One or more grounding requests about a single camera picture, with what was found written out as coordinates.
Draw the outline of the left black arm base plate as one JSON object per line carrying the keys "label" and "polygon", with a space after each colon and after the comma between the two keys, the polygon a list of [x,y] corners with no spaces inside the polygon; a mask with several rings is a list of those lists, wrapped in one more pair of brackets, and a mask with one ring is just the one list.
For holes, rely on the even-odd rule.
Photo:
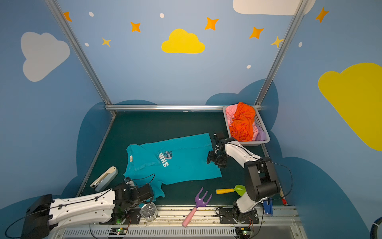
{"label": "left black arm base plate", "polygon": [[138,225],[140,222],[140,213],[138,209],[125,211],[121,209],[113,209],[111,219],[100,223],[101,225]]}

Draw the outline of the teal printed t shirt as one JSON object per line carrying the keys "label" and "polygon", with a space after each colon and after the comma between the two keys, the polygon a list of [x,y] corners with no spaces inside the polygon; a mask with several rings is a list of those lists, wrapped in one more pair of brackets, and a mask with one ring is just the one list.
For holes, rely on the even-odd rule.
{"label": "teal printed t shirt", "polygon": [[124,177],[138,186],[150,184],[154,201],[164,197],[162,185],[221,178],[215,164],[208,164],[212,143],[208,133],[146,144],[131,144],[127,151]]}

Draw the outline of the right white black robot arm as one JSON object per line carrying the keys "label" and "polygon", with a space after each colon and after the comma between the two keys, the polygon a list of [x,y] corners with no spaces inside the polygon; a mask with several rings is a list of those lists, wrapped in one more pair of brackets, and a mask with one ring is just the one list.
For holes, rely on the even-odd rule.
{"label": "right white black robot arm", "polygon": [[273,198],[281,191],[274,163],[268,157],[260,157],[247,150],[236,139],[221,133],[213,135],[214,148],[208,153],[207,163],[226,168],[228,158],[233,158],[244,169],[246,192],[233,203],[228,213],[232,221],[241,224],[256,214],[256,206]]}

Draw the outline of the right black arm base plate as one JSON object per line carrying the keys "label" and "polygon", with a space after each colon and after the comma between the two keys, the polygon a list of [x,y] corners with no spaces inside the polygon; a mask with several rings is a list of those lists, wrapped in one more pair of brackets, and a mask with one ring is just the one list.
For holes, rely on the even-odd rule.
{"label": "right black arm base plate", "polygon": [[237,215],[233,208],[223,208],[218,207],[215,210],[218,215],[221,224],[259,224],[259,216],[256,209],[245,213]]}

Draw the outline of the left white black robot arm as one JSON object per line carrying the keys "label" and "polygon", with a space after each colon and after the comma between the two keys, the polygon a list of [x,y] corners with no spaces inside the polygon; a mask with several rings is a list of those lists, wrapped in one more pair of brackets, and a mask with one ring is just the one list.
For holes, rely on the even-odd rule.
{"label": "left white black robot arm", "polygon": [[69,199],[38,198],[26,211],[21,238],[43,239],[61,228],[90,223],[118,224],[128,212],[154,198],[149,184],[121,183],[103,192]]}

